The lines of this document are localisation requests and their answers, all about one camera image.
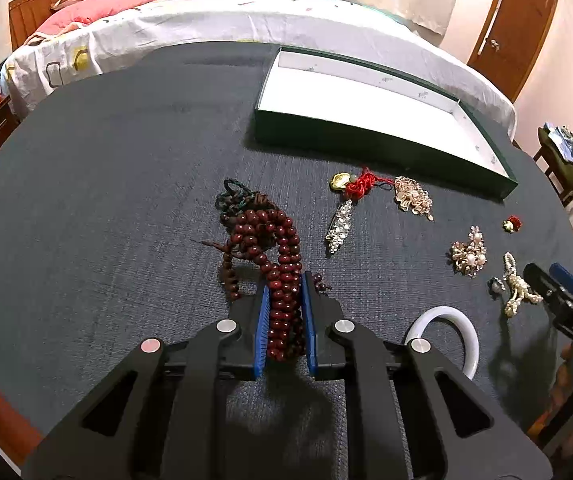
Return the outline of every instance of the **dark gray table surface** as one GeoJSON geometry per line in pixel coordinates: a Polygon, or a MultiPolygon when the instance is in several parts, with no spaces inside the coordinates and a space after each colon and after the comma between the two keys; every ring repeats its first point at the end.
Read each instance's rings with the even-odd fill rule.
{"type": "MultiPolygon", "coordinates": [[[[368,161],[252,140],[275,49],[163,48],[129,69],[57,89],[3,145],[1,392],[48,432],[145,336],[181,340],[226,316],[220,254],[191,240],[225,239],[213,204],[232,177],[294,218],[307,268],[325,275],[347,316],[379,336],[403,341],[432,306],[464,311],[481,343],[474,382],[527,427],[547,402],[559,338],[541,305],[524,304],[507,320],[487,280],[502,275],[506,251],[519,270],[560,262],[573,272],[573,231],[544,174],[481,118],[519,181],[503,202],[423,181],[433,199],[429,222],[375,189],[354,209],[347,243],[327,259],[323,238],[339,201],[328,180],[368,161]],[[523,221],[512,235],[502,230],[511,214],[523,221]],[[447,258],[471,225],[482,229],[488,257],[473,280],[454,274],[447,258]]],[[[241,274],[253,280],[255,272],[241,274]]],[[[425,336],[462,364],[452,326],[432,323],[425,336]]],[[[230,478],[344,478],[343,410],[343,384],[313,383],[302,362],[294,374],[269,371],[237,385],[228,402],[230,478]]]]}

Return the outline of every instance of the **wooden chair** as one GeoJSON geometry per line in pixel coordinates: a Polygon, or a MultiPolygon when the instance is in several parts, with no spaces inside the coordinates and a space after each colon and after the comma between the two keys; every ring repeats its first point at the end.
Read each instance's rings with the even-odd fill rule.
{"type": "Polygon", "coordinates": [[[563,205],[566,206],[569,202],[571,202],[571,200],[573,200],[573,164],[566,162],[561,157],[553,141],[549,139],[546,130],[539,128],[537,136],[541,147],[535,154],[533,160],[537,161],[540,157],[545,159],[548,165],[548,169],[545,171],[545,175],[551,181],[549,175],[553,173],[558,182],[562,184],[563,190],[558,193],[558,196],[560,197],[563,205]]]}

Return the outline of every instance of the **pearl earring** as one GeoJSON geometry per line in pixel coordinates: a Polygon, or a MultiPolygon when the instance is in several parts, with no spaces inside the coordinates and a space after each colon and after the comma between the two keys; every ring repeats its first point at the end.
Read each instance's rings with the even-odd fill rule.
{"type": "Polygon", "coordinates": [[[471,226],[468,244],[455,242],[451,246],[451,259],[456,272],[473,278],[486,263],[486,247],[483,234],[478,226],[471,226]]]}

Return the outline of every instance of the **wooden door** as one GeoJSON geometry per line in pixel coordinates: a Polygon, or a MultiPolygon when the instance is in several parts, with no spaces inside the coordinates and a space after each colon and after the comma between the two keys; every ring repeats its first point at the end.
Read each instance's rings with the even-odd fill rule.
{"type": "Polygon", "coordinates": [[[494,0],[491,5],[469,66],[483,74],[512,102],[527,82],[540,54],[557,1],[494,0]]]}

